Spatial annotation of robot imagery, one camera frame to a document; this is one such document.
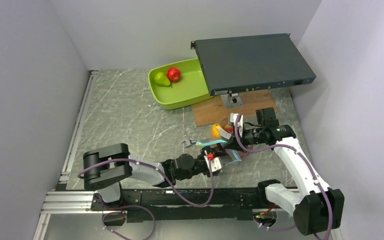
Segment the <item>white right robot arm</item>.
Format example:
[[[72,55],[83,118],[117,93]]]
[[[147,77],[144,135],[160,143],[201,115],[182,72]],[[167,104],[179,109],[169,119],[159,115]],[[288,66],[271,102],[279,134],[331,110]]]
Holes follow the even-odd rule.
[[[345,196],[323,180],[302,150],[299,139],[290,125],[281,125],[274,108],[256,110],[257,124],[244,127],[240,113],[232,113],[229,123],[233,133],[226,149],[248,153],[272,150],[291,174],[298,192],[286,188],[276,179],[259,182],[256,203],[267,208],[275,204],[293,217],[296,229],[304,236],[320,239],[331,236],[341,225]]]

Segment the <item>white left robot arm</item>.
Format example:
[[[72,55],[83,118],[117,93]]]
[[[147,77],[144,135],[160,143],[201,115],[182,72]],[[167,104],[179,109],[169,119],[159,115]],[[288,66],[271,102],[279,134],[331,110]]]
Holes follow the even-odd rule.
[[[167,188],[199,174],[217,175],[223,167],[220,158],[224,156],[227,152],[217,144],[203,146],[197,157],[184,153],[162,162],[147,162],[133,158],[128,145],[119,143],[86,152],[83,170],[77,177],[83,180],[85,190],[96,191],[109,209],[117,210],[124,203],[122,180],[131,178]]]

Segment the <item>orange fake fruit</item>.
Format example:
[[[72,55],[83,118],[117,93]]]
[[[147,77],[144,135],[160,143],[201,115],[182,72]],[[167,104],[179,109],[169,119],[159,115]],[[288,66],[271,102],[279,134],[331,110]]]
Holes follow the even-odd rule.
[[[213,141],[220,139],[219,128],[223,129],[219,123],[215,123],[211,126],[211,136]]]

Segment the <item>clear zip top bag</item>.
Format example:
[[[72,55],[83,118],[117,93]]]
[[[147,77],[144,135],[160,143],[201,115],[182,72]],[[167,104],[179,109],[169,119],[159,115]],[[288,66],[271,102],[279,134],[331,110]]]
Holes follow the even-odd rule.
[[[233,127],[229,124],[224,125],[224,126],[221,125],[221,127],[222,127],[222,129],[219,128],[220,139],[217,139],[217,140],[212,139],[212,141],[204,141],[204,142],[200,141],[200,143],[197,143],[196,146],[213,147],[213,148],[218,148],[222,151],[225,151],[225,153],[230,157],[230,160],[223,160],[224,166],[230,165],[233,163],[242,162],[243,158],[247,155],[246,152],[223,148],[223,145],[227,142],[227,140],[234,133]]]

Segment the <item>red fake apple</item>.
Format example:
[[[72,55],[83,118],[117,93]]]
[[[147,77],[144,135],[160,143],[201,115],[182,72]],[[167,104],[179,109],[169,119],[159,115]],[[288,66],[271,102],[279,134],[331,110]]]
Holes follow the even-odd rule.
[[[181,77],[182,77],[182,73],[181,71],[178,69],[178,68],[175,68],[175,67],[171,67],[167,70],[167,77],[168,79],[173,82],[173,83],[177,83],[181,80]]]

